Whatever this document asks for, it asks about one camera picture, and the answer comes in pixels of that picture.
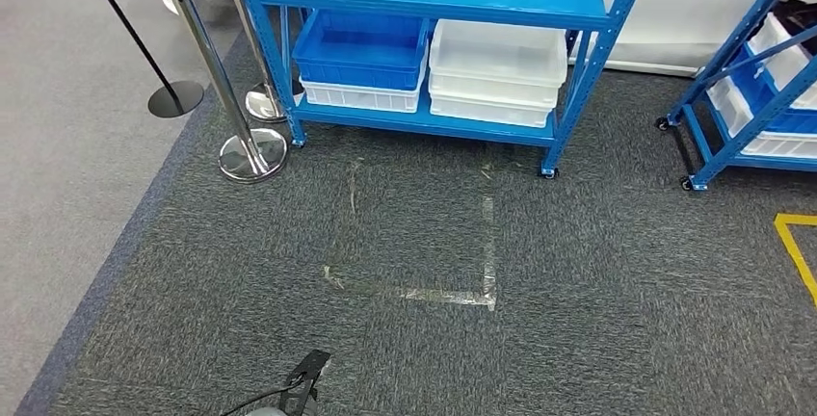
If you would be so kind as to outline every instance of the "tape mark on carpet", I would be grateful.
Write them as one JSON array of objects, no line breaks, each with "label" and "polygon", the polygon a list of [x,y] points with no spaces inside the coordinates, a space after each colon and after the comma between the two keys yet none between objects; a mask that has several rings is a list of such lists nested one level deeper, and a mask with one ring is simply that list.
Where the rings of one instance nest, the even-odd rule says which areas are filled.
[{"label": "tape mark on carpet", "polygon": [[817,216],[777,214],[775,217],[775,229],[777,230],[777,234],[780,235],[783,245],[786,247],[792,261],[794,261],[798,273],[800,273],[800,278],[803,280],[805,288],[808,289],[808,292],[811,294],[814,306],[817,307],[817,281],[814,280],[814,275],[811,273],[808,264],[806,264],[803,253],[794,241],[789,225],[817,226]]},{"label": "tape mark on carpet", "polygon": [[[352,208],[355,209],[354,192],[352,194]],[[324,279],[334,288],[361,295],[387,295],[409,300],[424,300],[426,302],[456,303],[459,305],[484,305],[488,311],[494,311],[496,306],[496,254],[493,219],[493,198],[483,196],[482,215],[486,224],[486,235],[483,259],[483,280],[480,292],[471,291],[442,291],[439,289],[402,288],[393,286],[378,286],[375,283],[348,282],[334,275],[331,266],[322,267]]]}]

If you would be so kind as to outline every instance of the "white plastic bin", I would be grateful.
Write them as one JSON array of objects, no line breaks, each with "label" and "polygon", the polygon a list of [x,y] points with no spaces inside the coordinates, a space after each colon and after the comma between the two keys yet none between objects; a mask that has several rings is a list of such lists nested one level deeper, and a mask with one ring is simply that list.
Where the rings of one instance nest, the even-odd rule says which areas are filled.
[{"label": "white plastic bin", "polygon": [[553,109],[432,93],[430,111],[431,114],[437,116],[544,127]]},{"label": "white plastic bin", "polygon": [[440,19],[430,89],[449,97],[556,106],[567,77],[565,31]]},{"label": "white plastic bin", "polygon": [[344,86],[340,84],[323,84],[307,82],[300,79],[306,100],[315,105],[342,106],[363,110],[394,111],[399,113],[416,113],[420,99],[420,88],[426,78],[428,52],[420,65],[420,79],[413,91],[395,91],[372,87]]},{"label": "white plastic bin", "polygon": [[715,109],[721,112],[729,136],[734,137],[753,118],[749,102],[746,101],[740,89],[737,88],[731,77],[725,77],[716,82],[706,91]]},{"label": "white plastic bin", "polygon": [[[766,15],[763,26],[761,26],[757,34],[749,40],[749,49],[757,55],[763,50],[774,47],[789,39],[791,39],[791,35],[786,31],[786,28],[780,24],[780,21],[777,20],[777,17],[773,13],[769,13]],[[772,78],[775,79],[775,86],[781,91],[808,65],[810,60],[811,56],[802,46],[792,45],[766,59],[765,65],[772,75]],[[792,103],[792,108],[817,110],[817,84],[811,86],[811,88],[800,95],[800,98]]]},{"label": "white plastic bin", "polygon": [[[730,137],[737,135],[752,119],[749,103],[731,78],[721,79],[707,93],[724,118]],[[755,156],[817,159],[817,134],[761,132],[742,152]]]},{"label": "white plastic bin", "polygon": [[744,154],[817,159],[817,136],[761,132],[743,149]]}]

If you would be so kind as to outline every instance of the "yellow floor tape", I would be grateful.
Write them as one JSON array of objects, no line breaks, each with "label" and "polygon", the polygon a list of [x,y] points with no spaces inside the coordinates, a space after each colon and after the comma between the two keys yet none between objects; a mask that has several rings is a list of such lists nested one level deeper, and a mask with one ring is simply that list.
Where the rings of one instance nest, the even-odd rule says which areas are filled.
[{"label": "yellow floor tape", "polygon": [[817,307],[817,281],[814,280],[814,275],[811,274],[811,270],[808,268],[805,259],[803,259],[803,254],[800,252],[800,248],[797,247],[797,243],[795,243],[788,225],[817,226],[817,216],[777,214],[775,218],[777,233],[780,235],[783,245],[786,246],[786,250],[789,251],[794,265],[797,266],[797,271],[800,272],[800,278],[803,279],[803,284],[805,284],[808,292],[811,293],[814,306]]}]

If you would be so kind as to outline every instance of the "shelf caster wheel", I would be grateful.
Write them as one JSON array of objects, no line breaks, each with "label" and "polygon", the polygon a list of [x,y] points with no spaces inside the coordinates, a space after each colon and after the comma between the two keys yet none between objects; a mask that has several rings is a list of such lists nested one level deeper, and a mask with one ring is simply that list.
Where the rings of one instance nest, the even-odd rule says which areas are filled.
[{"label": "shelf caster wheel", "polygon": [[559,170],[558,169],[553,169],[553,170],[549,170],[549,171],[543,171],[541,173],[541,176],[548,179],[548,180],[555,180],[555,179],[559,178]]},{"label": "shelf caster wheel", "polygon": [[689,177],[681,177],[680,182],[681,182],[681,188],[682,188],[682,189],[683,189],[685,192],[690,192],[690,191],[692,191],[692,190],[693,190],[693,186],[692,186],[692,179],[691,179],[691,178],[689,178]]},{"label": "shelf caster wheel", "polygon": [[655,123],[653,125],[655,125],[655,128],[661,132],[670,130],[670,120],[666,117],[658,117],[655,119]]}]

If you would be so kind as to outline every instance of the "black cable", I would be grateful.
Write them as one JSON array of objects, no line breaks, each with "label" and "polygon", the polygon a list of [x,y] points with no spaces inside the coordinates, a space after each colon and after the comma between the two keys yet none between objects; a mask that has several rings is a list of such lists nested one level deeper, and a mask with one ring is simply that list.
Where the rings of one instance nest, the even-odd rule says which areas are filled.
[{"label": "black cable", "polygon": [[156,76],[159,77],[159,80],[162,81],[162,84],[171,94],[173,101],[175,101],[176,105],[178,105],[178,96],[176,95],[176,92],[173,90],[173,87],[171,87],[171,83],[168,82],[168,79],[165,78],[165,74],[159,68],[159,65],[156,64],[155,60],[153,60],[153,56],[150,55],[150,52],[147,51],[147,47],[145,47],[145,44],[142,42],[142,39],[140,39],[139,35],[136,34],[136,30],[133,29],[133,26],[131,26],[130,21],[128,21],[127,16],[125,16],[125,13],[119,7],[117,1],[108,0],[108,4],[111,6],[112,9],[114,9],[114,12],[116,12],[117,16],[119,17],[119,21],[122,22],[125,29],[127,29],[128,34],[130,34],[131,39],[133,39],[133,41],[136,42],[136,45],[142,51],[142,54],[145,56],[147,62],[150,64],[150,67],[153,68],[153,72],[156,73]]},{"label": "black cable", "polygon": [[268,390],[266,392],[261,392],[260,394],[256,395],[255,397],[252,397],[251,399],[248,399],[248,400],[246,400],[244,402],[238,403],[237,405],[235,405],[235,407],[233,407],[229,411],[225,411],[224,413],[220,414],[219,416],[229,416],[230,414],[233,414],[234,412],[236,412],[239,409],[247,406],[248,404],[253,404],[253,403],[258,402],[259,400],[261,400],[263,398],[266,398],[266,397],[269,397],[271,395],[280,394],[280,393],[286,392],[287,390],[292,390],[292,389],[298,387],[301,384],[303,384],[303,380],[298,379],[294,384],[290,385],[289,387],[282,387],[280,389],[274,389],[274,390]]}]

